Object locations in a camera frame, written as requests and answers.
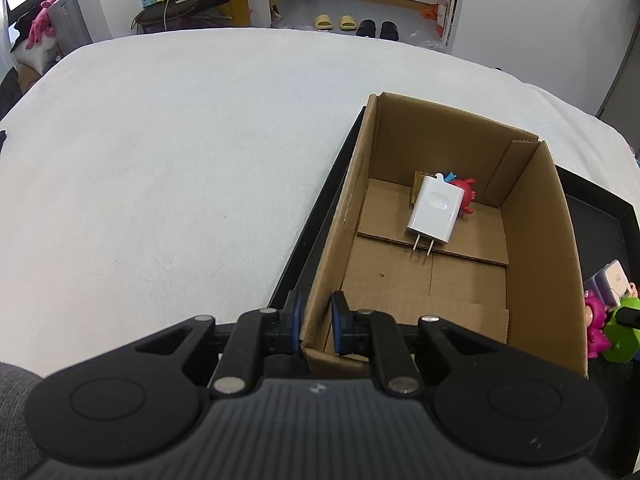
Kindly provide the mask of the brown cardboard box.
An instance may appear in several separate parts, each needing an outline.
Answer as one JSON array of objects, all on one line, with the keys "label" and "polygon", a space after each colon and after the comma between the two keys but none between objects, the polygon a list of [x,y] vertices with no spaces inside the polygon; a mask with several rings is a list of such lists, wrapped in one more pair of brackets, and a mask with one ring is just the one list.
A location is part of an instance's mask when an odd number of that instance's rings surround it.
[{"label": "brown cardboard box", "polygon": [[[418,174],[469,180],[474,200],[447,243],[409,231]],[[330,297],[402,324],[441,318],[585,374],[574,230],[548,145],[533,133],[408,96],[371,96],[305,306],[312,370],[362,377],[338,356]]]}]

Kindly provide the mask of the yellow slipper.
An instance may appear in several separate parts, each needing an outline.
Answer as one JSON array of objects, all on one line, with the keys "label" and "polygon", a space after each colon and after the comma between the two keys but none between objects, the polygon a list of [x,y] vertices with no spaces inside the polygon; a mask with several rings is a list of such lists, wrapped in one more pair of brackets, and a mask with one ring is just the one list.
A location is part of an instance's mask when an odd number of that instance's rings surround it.
[{"label": "yellow slipper", "polygon": [[314,19],[314,29],[332,30],[333,23],[328,14],[320,14]]},{"label": "yellow slipper", "polygon": [[343,32],[354,32],[358,28],[358,25],[352,16],[343,15],[340,18],[340,24],[338,24],[338,27]]}]

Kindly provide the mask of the green cube toy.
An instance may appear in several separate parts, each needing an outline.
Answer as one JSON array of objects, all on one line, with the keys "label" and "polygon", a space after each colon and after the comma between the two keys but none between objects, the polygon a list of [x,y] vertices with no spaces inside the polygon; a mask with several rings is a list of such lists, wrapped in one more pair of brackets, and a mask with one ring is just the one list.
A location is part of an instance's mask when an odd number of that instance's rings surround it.
[{"label": "green cube toy", "polygon": [[604,326],[605,337],[611,344],[603,352],[613,363],[629,363],[639,359],[639,299],[623,298]]}]

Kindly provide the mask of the cream white cube toy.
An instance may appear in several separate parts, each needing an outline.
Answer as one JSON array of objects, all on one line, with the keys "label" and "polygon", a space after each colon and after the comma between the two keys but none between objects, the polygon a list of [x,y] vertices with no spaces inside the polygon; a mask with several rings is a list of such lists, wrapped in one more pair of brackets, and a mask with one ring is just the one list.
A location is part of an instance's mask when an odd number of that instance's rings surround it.
[{"label": "cream white cube toy", "polygon": [[631,284],[617,259],[606,264],[584,281],[585,290],[591,290],[602,304],[615,308],[620,300],[631,296]]}]

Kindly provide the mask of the magenta pig figurine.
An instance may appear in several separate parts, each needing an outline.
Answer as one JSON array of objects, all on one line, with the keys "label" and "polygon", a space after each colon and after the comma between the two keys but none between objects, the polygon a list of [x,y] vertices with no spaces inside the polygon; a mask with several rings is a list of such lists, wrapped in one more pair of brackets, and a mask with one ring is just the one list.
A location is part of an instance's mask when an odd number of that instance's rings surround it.
[{"label": "magenta pig figurine", "polygon": [[603,331],[607,314],[605,304],[593,290],[587,289],[585,291],[585,321],[589,359],[595,359],[599,354],[611,348],[611,343]]}]

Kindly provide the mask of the black rectangular tray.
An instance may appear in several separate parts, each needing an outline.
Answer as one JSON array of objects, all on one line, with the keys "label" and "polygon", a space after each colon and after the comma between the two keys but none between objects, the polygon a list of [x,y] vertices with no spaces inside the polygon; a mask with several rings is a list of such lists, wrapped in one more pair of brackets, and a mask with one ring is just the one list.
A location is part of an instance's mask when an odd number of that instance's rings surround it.
[{"label": "black rectangular tray", "polygon": [[[358,115],[336,156],[309,217],[288,258],[270,307],[281,311],[293,333],[304,320],[306,301],[354,152],[363,116]],[[556,168],[572,218],[580,270],[585,278],[613,259],[620,260],[629,281],[639,281],[639,221],[634,207],[612,192]]]}]

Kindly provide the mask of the black slipper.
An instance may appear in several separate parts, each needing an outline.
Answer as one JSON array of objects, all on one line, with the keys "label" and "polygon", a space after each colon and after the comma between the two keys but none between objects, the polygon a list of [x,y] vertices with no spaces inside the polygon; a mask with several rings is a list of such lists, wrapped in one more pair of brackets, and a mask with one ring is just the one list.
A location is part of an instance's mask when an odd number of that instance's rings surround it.
[{"label": "black slipper", "polygon": [[369,20],[368,18],[366,20],[362,20],[358,25],[358,28],[356,30],[356,35],[358,37],[375,38],[376,37],[375,21]]},{"label": "black slipper", "polygon": [[391,21],[385,21],[381,24],[380,38],[388,41],[398,41],[399,32],[397,25]]}]

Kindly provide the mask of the brown haired girl figurine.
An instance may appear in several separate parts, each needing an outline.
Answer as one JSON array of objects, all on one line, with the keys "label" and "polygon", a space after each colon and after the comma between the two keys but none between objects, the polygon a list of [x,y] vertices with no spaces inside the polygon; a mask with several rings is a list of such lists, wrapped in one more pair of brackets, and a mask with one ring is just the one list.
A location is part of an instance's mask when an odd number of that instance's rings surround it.
[{"label": "brown haired girl figurine", "polygon": [[636,284],[634,284],[633,282],[629,283],[628,297],[638,298],[638,289],[637,289]]}]

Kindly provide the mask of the white wall charger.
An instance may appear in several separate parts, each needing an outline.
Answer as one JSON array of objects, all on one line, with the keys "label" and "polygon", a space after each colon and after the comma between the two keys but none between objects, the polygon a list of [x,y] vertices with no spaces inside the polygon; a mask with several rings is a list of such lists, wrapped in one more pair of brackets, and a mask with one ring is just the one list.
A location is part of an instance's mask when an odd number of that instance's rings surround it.
[{"label": "white wall charger", "polygon": [[460,212],[463,192],[446,183],[443,174],[425,176],[413,204],[407,230],[416,234],[412,250],[416,250],[422,237],[428,238],[427,252],[435,242],[447,244]]}]

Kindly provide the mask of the left black slipper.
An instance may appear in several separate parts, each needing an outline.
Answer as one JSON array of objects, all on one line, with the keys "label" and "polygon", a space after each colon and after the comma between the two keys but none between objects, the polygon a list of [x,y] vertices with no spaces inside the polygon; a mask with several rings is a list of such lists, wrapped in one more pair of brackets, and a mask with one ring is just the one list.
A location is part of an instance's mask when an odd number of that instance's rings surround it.
[{"label": "left black slipper", "polygon": [[356,30],[356,35],[358,37],[375,38],[376,37],[375,21],[369,20],[368,18],[366,20],[362,20],[358,25],[358,28]]}]

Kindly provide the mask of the blue red beer mug figurine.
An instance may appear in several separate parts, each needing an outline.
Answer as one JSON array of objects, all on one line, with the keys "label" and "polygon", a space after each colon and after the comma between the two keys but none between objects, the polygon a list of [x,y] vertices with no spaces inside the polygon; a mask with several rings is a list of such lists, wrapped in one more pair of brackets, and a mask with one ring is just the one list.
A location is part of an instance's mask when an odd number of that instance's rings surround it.
[{"label": "blue red beer mug figurine", "polygon": [[476,192],[474,190],[476,181],[473,178],[459,179],[456,174],[450,172],[446,175],[445,182],[456,188],[460,188],[463,192],[460,214],[472,214],[474,210],[471,208],[471,204],[476,199]]}]

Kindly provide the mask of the left yellow slipper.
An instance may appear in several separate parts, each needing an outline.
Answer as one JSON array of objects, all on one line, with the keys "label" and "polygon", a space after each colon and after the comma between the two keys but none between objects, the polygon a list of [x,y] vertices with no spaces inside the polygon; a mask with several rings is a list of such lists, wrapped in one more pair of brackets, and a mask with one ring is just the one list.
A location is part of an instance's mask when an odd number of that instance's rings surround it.
[{"label": "left yellow slipper", "polygon": [[332,30],[333,23],[328,14],[320,14],[314,19],[314,29]]}]

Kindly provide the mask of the right yellow slipper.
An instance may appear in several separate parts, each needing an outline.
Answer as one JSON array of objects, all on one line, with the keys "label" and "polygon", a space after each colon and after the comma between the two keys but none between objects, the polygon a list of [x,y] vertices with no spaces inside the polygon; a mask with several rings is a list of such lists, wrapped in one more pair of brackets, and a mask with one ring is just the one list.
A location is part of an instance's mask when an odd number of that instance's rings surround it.
[{"label": "right yellow slipper", "polygon": [[354,32],[358,28],[358,25],[352,16],[343,15],[340,18],[340,24],[338,24],[338,27],[343,32]]}]

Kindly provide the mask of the pink plush toy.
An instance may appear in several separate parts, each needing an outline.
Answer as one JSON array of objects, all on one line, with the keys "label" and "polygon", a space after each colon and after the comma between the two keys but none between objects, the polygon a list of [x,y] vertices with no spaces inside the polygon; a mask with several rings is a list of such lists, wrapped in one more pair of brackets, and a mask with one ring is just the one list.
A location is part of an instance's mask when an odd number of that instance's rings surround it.
[{"label": "pink plush toy", "polygon": [[29,35],[26,42],[26,49],[30,50],[35,44],[39,44],[44,37],[54,37],[55,28],[49,18],[49,9],[58,0],[42,0],[40,3],[40,11],[32,21],[29,29]]}]

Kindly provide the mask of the right black slipper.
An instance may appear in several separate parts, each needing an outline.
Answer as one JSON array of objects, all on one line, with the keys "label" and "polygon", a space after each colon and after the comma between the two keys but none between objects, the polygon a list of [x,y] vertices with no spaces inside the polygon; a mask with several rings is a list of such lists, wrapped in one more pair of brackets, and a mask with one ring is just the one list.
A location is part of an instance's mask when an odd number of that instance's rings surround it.
[{"label": "right black slipper", "polygon": [[397,25],[391,21],[385,21],[381,24],[380,38],[388,41],[398,41],[399,32]]}]

